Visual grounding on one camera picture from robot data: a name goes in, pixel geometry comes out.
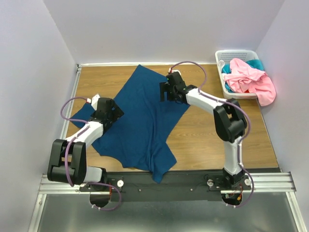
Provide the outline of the dark blue t shirt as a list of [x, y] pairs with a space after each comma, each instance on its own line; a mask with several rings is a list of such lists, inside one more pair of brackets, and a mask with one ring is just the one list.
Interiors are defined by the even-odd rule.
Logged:
[[160, 100], [159, 84], [165, 81], [138, 65], [114, 98], [124, 115], [92, 143], [100, 156], [112, 157], [124, 168], [149, 171], [157, 183], [177, 162], [166, 140], [189, 108]]

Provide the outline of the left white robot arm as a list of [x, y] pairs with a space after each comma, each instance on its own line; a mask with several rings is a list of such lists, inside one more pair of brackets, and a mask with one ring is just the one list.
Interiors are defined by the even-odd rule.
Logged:
[[64, 116], [67, 104], [77, 97], [67, 100], [61, 107], [60, 115], [71, 122], [84, 125], [74, 135], [65, 139], [56, 139], [52, 143], [47, 178], [49, 181], [68, 183], [70, 186], [89, 183], [95, 190], [106, 188], [107, 179], [104, 170], [87, 165], [86, 150], [95, 140], [111, 128], [124, 112], [111, 98], [102, 98], [98, 94], [93, 98], [81, 98], [94, 112], [88, 120], [73, 119]]

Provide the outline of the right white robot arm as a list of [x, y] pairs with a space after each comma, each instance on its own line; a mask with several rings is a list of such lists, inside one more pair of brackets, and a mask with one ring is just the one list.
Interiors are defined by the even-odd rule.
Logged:
[[239, 185], [245, 172], [242, 165], [242, 140], [248, 126], [245, 113], [235, 99], [222, 99], [207, 94], [194, 85], [187, 86], [179, 72], [167, 75], [161, 82], [160, 100], [197, 106], [213, 114], [215, 131], [224, 143], [225, 163], [222, 184], [227, 189]]

